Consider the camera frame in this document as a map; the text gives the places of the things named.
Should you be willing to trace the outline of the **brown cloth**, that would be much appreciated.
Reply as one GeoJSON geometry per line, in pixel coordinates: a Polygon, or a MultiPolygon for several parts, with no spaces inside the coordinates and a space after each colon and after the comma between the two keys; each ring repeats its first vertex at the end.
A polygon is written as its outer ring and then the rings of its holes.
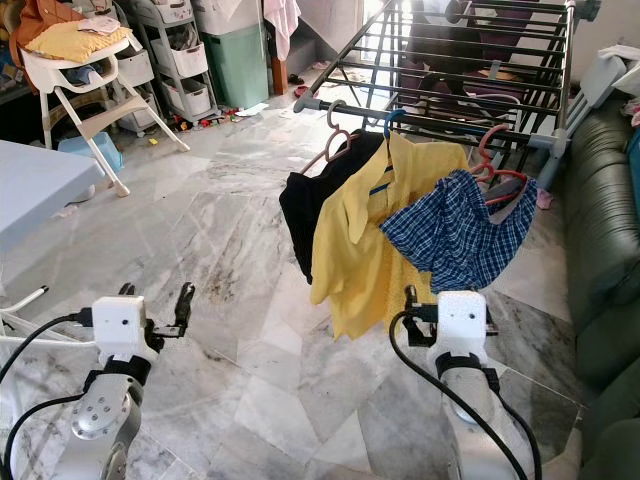
{"type": "Polygon", "coordinates": [[[79,22],[84,15],[73,8],[70,0],[26,0],[20,9],[17,28],[10,32],[13,50],[26,46],[46,28],[65,22],[79,22]]]}

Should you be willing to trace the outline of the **blue storage box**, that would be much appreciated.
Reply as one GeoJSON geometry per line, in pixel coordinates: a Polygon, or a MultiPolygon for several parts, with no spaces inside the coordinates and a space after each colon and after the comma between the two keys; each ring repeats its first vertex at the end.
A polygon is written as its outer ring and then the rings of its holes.
{"type": "Polygon", "coordinates": [[[635,197],[640,198],[640,128],[636,129],[634,136],[628,141],[626,154],[635,197]]]}

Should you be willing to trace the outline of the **black shirt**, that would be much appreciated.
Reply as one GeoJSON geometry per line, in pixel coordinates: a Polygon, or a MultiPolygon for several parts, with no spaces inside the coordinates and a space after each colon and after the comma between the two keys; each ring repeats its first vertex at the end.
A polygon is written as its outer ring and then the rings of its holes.
{"type": "Polygon", "coordinates": [[[279,202],[291,233],[294,256],[308,284],[312,283],[314,232],[326,198],[358,172],[383,141],[383,134],[356,131],[352,145],[340,147],[343,154],[335,155],[315,177],[294,172],[285,180],[279,202]]]}

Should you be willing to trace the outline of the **pink towel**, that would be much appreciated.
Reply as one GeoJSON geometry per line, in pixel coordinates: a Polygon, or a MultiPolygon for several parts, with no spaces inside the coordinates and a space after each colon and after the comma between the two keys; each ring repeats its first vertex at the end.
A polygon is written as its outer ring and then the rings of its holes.
{"type": "Polygon", "coordinates": [[[291,52],[291,36],[300,26],[297,0],[262,0],[262,18],[273,29],[275,58],[284,61],[291,52]]]}

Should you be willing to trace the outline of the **green laundry bin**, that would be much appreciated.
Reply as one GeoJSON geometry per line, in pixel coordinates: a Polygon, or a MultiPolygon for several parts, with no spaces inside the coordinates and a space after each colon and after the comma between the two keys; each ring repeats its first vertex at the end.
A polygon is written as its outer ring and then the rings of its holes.
{"type": "Polygon", "coordinates": [[[216,76],[218,101],[252,108],[269,97],[259,0],[192,0],[196,26],[216,76]]]}

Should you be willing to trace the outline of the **grey folding table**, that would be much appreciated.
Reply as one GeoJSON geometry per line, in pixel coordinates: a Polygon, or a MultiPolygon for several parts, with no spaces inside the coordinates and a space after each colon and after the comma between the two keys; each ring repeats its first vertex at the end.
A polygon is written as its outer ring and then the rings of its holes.
{"type": "Polygon", "coordinates": [[[40,259],[24,242],[100,177],[88,157],[0,143],[3,480],[102,480],[115,467],[116,416],[129,411],[128,399],[102,399],[97,388],[70,379],[64,358],[93,353],[96,344],[54,332],[88,324],[90,311],[79,303],[37,314],[31,305],[49,288],[17,282],[40,259]]]}

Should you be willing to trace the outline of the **red plastic hanger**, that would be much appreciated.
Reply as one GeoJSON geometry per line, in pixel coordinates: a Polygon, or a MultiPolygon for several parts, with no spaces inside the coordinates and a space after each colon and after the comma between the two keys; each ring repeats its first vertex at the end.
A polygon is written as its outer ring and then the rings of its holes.
{"type": "Polygon", "coordinates": [[[513,170],[498,169],[493,164],[493,156],[488,150],[490,140],[495,133],[507,131],[507,124],[497,124],[484,133],[484,136],[477,142],[481,161],[472,168],[471,173],[476,178],[476,182],[483,188],[485,205],[488,207],[504,207],[509,202],[524,195],[529,187],[529,177],[524,173],[513,172],[513,170]]]}

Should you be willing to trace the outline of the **blue plastic hanger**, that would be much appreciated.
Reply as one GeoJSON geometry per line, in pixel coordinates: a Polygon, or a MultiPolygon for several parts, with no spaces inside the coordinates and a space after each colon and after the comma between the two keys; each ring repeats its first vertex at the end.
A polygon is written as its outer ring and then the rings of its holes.
{"type": "Polygon", "coordinates": [[[389,140],[390,133],[392,133],[392,127],[394,124],[398,122],[398,119],[406,114],[406,110],[403,108],[397,108],[394,110],[388,111],[387,114],[384,115],[383,118],[383,137],[385,140],[389,140]]]}

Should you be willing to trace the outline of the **purple chair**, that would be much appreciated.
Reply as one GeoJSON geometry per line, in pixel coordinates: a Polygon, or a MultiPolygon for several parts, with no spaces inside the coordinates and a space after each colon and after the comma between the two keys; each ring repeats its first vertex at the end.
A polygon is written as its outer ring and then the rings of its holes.
{"type": "Polygon", "coordinates": [[[461,102],[458,96],[517,102],[507,87],[468,84],[461,76],[488,78],[495,63],[511,59],[517,33],[527,26],[531,12],[476,6],[472,0],[410,0],[412,26],[407,58],[399,67],[411,69],[399,81],[402,108],[412,114],[500,116],[506,111],[484,102],[461,102]]]}

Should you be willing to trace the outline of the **white baby high chair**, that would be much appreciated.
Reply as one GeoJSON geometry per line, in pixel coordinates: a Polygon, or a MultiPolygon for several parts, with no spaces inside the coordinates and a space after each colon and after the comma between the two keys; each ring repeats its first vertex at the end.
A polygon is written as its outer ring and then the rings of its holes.
{"type": "MultiPolygon", "coordinates": [[[[101,35],[110,35],[119,27],[124,27],[111,15],[97,15],[97,17],[79,20],[77,23],[79,31],[101,33],[101,35]]],[[[63,106],[65,114],[69,116],[70,122],[79,133],[79,140],[82,140],[84,147],[88,148],[97,169],[108,178],[108,186],[114,188],[116,196],[119,197],[128,196],[131,191],[127,186],[124,186],[116,174],[115,166],[111,165],[108,156],[95,141],[97,134],[105,132],[105,129],[111,124],[119,122],[125,116],[145,113],[154,120],[161,132],[179,146],[180,150],[189,150],[187,143],[180,140],[178,134],[156,113],[150,102],[143,99],[140,91],[137,90],[137,83],[125,77],[125,70],[122,68],[119,54],[128,51],[143,51],[141,42],[137,40],[132,31],[131,36],[118,44],[93,52],[90,59],[83,64],[76,63],[76,61],[44,58],[44,56],[23,50],[22,47],[18,49],[20,61],[22,61],[23,68],[26,69],[27,81],[35,87],[38,97],[40,97],[45,146],[52,147],[51,128],[55,124],[55,120],[51,118],[49,102],[49,96],[52,95],[63,106]],[[83,118],[77,113],[76,106],[73,106],[69,99],[72,93],[108,91],[114,87],[123,91],[122,100],[106,106],[104,111],[95,116],[83,118]]]]}

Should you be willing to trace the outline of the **green leather sofa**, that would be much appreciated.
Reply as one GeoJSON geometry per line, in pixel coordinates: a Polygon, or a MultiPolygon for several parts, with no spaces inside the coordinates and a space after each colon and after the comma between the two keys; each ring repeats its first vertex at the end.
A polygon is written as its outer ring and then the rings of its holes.
{"type": "Polygon", "coordinates": [[[582,419],[580,480],[640,480],[640,202],[628,168],[636,131],[614,91],[573,133],[558,175],[582,419]]]}

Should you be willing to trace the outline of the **blue plaid shorts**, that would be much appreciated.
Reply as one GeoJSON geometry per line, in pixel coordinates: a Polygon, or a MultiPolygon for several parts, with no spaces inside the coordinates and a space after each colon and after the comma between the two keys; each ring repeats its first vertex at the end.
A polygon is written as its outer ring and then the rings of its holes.
{"type": "Polygon", "coordinates": [[[474,175],[453,170],[433,191],[380,225],[412,266],[431,275],[431,291],[468,291],[492,284],[529,233],[538,183],[526,180],[504,207],[486,205],[474,175]]]}

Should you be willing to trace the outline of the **white plastic object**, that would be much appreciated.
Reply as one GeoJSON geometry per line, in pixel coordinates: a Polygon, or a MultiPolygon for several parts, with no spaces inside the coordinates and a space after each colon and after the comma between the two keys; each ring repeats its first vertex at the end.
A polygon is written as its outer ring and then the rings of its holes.
{"type": "Polygon", "coordinates": [[[640,96],[640,47],[613,45],[596,52],[596,60],[573,97],[567,132],[572,133],[614,90],[640,96]]]}

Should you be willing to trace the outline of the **white drawer trolley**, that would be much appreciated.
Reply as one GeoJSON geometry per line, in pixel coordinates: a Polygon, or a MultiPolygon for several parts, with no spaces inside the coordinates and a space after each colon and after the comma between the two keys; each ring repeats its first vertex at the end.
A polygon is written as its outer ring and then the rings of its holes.
{"type": "Polygon", "coordinates": [[[197,123],[218,111],[192,0],[124,0],[154,64],[157,95],[172,115],[197,123]]]}

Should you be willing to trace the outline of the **black metal drying rack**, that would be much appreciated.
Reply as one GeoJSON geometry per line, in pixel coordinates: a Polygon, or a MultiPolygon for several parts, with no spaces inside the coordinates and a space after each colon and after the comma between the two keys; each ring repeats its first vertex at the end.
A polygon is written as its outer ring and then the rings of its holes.
{"type": "MultiPolygon", "coordinates": [[[[516,46],[507,49],[511,59],[495,63],[488,78],[460,77],[476,86],[511,88],[518,101],[458,96],[458,101],[484,102],[506,114],[460,118],[406,111],[392,129],[425,140],[475,146],[494,125],[507,124],[507,131],[492,137],[499,164],[522,170],[527,161],[541,159],[539,183],[549,186],[571,141],[566,120],[573,104],[573,40],[580,20],[593,18],[598,4],[595,0],[472,0],[472,4],[532,13],[517,33],[516,46]]],[[[298,96],[294,110],[348,114],[358,116],[366,129],[383,127],[384,115],[402,108],[397,93],[407,91],[399,81],[412,70],[399,67],[399,61],[407,58],[411,26],[410,0],[385,0],[340,50],[338,59],[298,96]]]]}

